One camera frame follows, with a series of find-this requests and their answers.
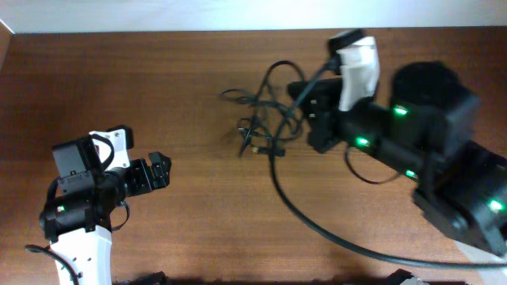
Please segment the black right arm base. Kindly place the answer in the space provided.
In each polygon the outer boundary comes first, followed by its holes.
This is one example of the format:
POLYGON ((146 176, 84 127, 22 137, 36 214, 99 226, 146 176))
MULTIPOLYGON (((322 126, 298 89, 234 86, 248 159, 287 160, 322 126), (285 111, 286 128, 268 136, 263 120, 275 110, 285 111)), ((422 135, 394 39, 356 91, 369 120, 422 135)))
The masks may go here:
POLYGON ((422 279, 413 275, 411 272, 399 269, 390 274, 381 285, 429 285, 422 279))

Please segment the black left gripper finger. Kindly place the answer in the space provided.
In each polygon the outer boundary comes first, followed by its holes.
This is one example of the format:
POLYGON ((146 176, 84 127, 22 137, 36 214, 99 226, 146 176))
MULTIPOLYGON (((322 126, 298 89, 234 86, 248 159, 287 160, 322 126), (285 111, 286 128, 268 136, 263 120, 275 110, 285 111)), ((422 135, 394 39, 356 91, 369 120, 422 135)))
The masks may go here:
POLYGON ((172 161, 169 157, 160 152, 152 152, 148 154, 151 160, 151 169, 156 178, 169 178, 172 161))
POLYGON ((163 169, 155 169, 153 171, 152 188, 165 188, 170 184, 169 172, 163 169))

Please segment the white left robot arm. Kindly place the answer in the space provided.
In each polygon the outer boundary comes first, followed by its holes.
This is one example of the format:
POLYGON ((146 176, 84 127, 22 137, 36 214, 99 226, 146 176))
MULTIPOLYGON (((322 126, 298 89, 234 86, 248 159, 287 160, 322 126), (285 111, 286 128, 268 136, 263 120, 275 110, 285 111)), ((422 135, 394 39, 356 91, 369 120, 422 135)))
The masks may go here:
POLYGON ((129 208, 127 199, 165 188, 171 160, 160 152, 131 160, 133 136, 126 128, 91 131, 56 145, 59 175, 52 181, 40 225, 48 240, 41 252, 52 258, 61 284, 110 284, 110 215, 129 208))

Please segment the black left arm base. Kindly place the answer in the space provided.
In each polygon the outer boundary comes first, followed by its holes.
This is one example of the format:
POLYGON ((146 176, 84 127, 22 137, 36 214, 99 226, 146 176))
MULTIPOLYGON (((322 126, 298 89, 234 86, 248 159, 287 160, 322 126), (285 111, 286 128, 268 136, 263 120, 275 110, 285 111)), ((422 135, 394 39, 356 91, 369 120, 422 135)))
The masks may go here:
POLYGON ((164 272, 155 272, 133 280, 115 282, 113 285, 167 285, 168 279, 164 272))

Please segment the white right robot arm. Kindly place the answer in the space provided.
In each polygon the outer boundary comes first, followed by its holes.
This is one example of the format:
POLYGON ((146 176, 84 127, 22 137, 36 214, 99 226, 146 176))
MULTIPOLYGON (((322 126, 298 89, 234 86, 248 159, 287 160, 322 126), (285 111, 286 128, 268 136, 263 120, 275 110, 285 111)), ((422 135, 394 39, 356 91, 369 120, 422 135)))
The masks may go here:
POLYGON ((439 62, 411 63, 375 102, 379 66, 346 63, 333 79, 302 80, 288 93, 325 153, 346 143, 416 183, 424 218, 453 240, 486 284, 506 281, 506 160, 472 138, 479 99, 439 62))

